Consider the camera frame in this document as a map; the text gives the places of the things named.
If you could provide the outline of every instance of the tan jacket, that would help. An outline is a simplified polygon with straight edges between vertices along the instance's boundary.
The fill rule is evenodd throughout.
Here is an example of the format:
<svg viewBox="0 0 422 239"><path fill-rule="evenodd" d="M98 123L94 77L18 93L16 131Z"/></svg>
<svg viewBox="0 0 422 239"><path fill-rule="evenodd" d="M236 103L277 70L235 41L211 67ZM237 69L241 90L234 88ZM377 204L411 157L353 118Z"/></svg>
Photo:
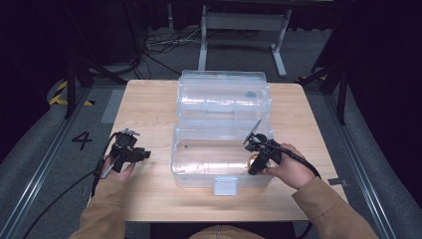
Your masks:
<svg viewBox="0 0 422 239"><path fill-rule="evenodd" d="M70 238L124 238L125 184L101 180L96 196L81 216L80 229ZM377 238L369 224L318 177L293 194L305 215L316 226L320 238ZM213 226L192 239L262 238L231 226Z"/></svg>

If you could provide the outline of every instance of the handwritten number 4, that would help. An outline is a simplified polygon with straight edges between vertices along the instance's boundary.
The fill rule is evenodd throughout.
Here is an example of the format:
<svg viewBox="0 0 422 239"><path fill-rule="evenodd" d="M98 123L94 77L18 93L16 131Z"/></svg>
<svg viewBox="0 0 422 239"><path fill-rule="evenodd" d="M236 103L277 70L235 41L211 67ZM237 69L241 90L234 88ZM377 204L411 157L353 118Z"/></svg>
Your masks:
<svg viewBox="0 0 422 239"><path fill-rule="evenodd" d="M89 142L89 141L93 141L92 139L88 139L88 136L90 136L90 133L85 131L85 132L79 134L78 136L74 137L72 139L72 141L81 142L82 145L81 145L80 150L84 150L85 143Z"/></svg>

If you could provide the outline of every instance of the clear plastic container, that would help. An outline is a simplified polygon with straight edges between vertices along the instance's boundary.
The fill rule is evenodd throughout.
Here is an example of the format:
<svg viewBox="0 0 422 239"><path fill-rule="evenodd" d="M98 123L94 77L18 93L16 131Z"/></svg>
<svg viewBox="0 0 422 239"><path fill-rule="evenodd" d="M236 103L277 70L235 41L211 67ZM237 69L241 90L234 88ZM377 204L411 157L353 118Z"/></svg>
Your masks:
<svg viewBox="0 0 422 239"><path fill-rule="evenodd" d="M258 119L256 132L273 137L271 102L264 73L184 71L170 160L177 185L214 187L216 195L266 186L271 176L248 174L242 142Z"/></svg>

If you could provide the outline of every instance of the plastic container latch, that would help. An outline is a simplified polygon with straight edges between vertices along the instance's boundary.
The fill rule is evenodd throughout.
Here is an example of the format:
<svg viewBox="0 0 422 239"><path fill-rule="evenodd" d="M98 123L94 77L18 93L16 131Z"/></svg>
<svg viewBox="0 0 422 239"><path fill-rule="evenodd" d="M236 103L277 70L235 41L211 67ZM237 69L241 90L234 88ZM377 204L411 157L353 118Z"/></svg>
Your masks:
<svg viewBox="0 0 422 239"><path fill-rule="evenodd" d="M234 196L238 194L238 189L237 177L216 177L214 180L214 195L216 196Z"/></svg>

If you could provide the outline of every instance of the human hand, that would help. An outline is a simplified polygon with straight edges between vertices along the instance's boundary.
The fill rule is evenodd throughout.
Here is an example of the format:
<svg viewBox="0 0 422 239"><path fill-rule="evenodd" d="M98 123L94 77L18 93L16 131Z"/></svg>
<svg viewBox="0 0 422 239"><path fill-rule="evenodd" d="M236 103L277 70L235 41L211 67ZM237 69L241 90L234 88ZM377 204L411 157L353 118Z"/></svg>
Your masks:
<svg viewBox="0 0 422 239"><path fill-rule="evenodd" d="M107 155L105 157L105 165L103 166L102 175L106 172L106 170L111 166L111 163L114 161L114 158ZM121 181L121 182L127 182L130 175L133 173L135 163L131 163L127 166L127 168L121 172L116 172L114 170L110 170L107 177L108 179Z"/></svg>
<svg viewBox="0 0 422 239"><path fill-rule="evenodd" d="M292 151L298 156L304 156L291 144L282 143L282 147ZM287 186L299 190L316 176L306 166L292 159L282 152L282 162L276 167L267 167L263 170L264 174L279 177Z"/></svg>

